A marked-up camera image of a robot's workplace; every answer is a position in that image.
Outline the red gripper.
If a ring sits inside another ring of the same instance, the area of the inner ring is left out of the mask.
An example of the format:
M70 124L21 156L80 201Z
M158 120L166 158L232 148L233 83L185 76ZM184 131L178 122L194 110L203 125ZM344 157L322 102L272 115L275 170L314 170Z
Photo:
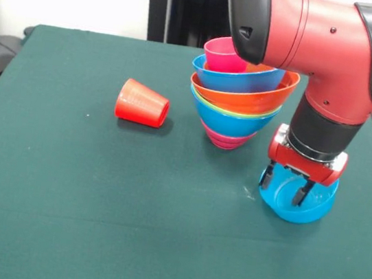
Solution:
M306 184L297 190L292 199L292 206L300 206L315 183L330 186L341 177L347 167L349 156L346 152L342 152L327 163L309 159L291 147L287 138L288 129L289 125L282 123L273 135L268 147L268 156L271 160L262 173L259 186L263 189L269 187L276 163L292 168L308 178Z

